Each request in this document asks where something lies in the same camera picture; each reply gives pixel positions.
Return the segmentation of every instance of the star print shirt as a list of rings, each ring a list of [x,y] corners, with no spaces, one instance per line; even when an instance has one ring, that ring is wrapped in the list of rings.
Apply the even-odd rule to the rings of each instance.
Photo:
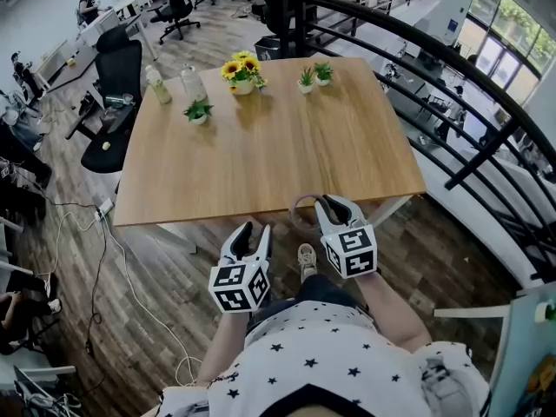
[[[340,415],[485,415],[489,389],[462,344],[411,354],[362,312],[303,301],[263,321],[209,387],[164,390],[159,415],[288,415],[320,404]]]

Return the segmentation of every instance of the power strip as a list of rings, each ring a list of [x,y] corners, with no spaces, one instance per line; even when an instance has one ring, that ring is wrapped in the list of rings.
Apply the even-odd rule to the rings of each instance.
[[[114,203],[110,198],[108,198],[106,201],[103,202],[103,205],[101,205],[98,208],[98,210],[95,212],[95,219],[98,222],[100,222],[103,219],[103,217],[106,216],[113,208],[114,208]]]

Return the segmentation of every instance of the metal railing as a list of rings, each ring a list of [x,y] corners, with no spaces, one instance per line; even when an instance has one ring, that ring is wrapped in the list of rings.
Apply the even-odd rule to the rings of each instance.
[[[409,138],[411,145],[422,155],[436,164],[448,176],[445,184],[446,189],[451,190],[461,186],[467,191],[485,210],[492,215],[500,226],[520,245],[529,261],[535,267],[537,274],[532,279],[541,278],[544,281],[556,280],[556,228],[553,227],[551,217],[556,218],[556,201],[550,193],[549,183],[539,174],[538,169],[521,150],[515,145],[513,135],[518,131],[534,144],[536,150],[556,169],[556,151],[539,130],[531,117],[490,77],[480,72],[473,64],[461,57],[452,48],[435,40],[426,33],[417,30],[402,21],[389,16],[391,11],[402,5],[411,4],[412,0],[388,0],[380,2],[380,7],[369,7],[371,0],[283,0],[284,7],[293,9],[295,12],[295,32],[292,35],[284,17],[284,26],[281,38],[281,56],[293,55],[289,47],[290,42],[295,42],[295,56],[311,56],[320,52],[326,56],[338,56],[336,52],[328,48],[337,41],[348,42],[364,50],[371,51],[378,56],[386,58],[390,63],[390,69],[403,68],[406,72],[417,76],[424,82],[434,86],[438,91],[452,99],[453,103],[460,105],[464,112],[474,116],[486,129],[483,138],[475,138],[468,134],[463,125],[457,119],[451,119],[438,104],[430,103],[409,90],[406,86],[393,79],[399,75],[397,71],[386,76],[375,71],[376,77],[383,85],[398,95],[404,97],[411,103],[420,107],[420,112],[425,111],[435,116],[442,124],[448,126],[463,140],[470,148],[476,150],[476,154],[467,158],[457,149],[451,146],[446,137],[437,136],[426,124],[420,122],[417,116],[410,116],[404,109],[393,103],[398,117],[420,132],[423,141]],[[308,6],[316,6],[319,10],[328,10],[327,17],[333,14],[339,15],[340,21],[326,25],[322,21],[326,17],[317,18],[308,22],[305,11]],[[357,30],[370,23],[374,26],[387,30],[406,42],[410,42],[426,51],[434,60],[443,63],[455,73],[464,76],[465,79],[480,89],[485,95],[492,98],[509,116],[509,119],[499,128],[489,122],[477,108],[458,97],[442,81],[432,73],[415,66],[406,60],[404,56],[392,55],[377,46],[357,37]],[[444,150],[459,164],[458,168],[448,165],[431,150],[431,147]],[[542,203],[548,205],[551,214],[541,212],[539,200],[532,199],[527,193],[528,187],[523,181],[517,181],[508,171],[495,153],[504,147],[513,157],[517,166],[526,171],[528,177],[526,183],[532,184],[536,192],[543,196]],[[498,173],[496,178],[504,181],[504,188],[491,179],[492,175],[485,171],[485,165],[492,166]]]

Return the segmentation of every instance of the yellow flower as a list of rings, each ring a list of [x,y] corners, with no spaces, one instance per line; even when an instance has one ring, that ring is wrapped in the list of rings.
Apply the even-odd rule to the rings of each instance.
[[[247,57],[253,57],[253,54],[251,54],[249,51],[242,51],[232,54],[232,57],[234,58],[234,60],[243,60]]]
[[[235,73],[242,68],[242,63],[237,60],[232,60],[231,62],[226,62],[221,69],[222,77],[227,80],[233,79]]]
[[[243,66],[249,73],[261,71],[261,64],[254,57],[246,57],[243,59]]]

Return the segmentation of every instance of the plastic bottle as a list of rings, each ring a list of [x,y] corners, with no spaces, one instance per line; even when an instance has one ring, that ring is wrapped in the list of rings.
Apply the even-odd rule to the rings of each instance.
[[[185,68],[180,73],[180,78],[182,79],[185,93],[188,95],[191,102],[201,101],[207,97],[205,86],[202,84],[202,80],[194,67],[185,64]]]
[[[152,65],[148,65],[145,68],[145,71],[147,71],[147,83],[155,91],[156,97],[158,97],[158,101],[160,103],[169,103],[172,100],[172,96],[168,92],[166,85],[164,85],[162,76],[160,75],[158,70]]]

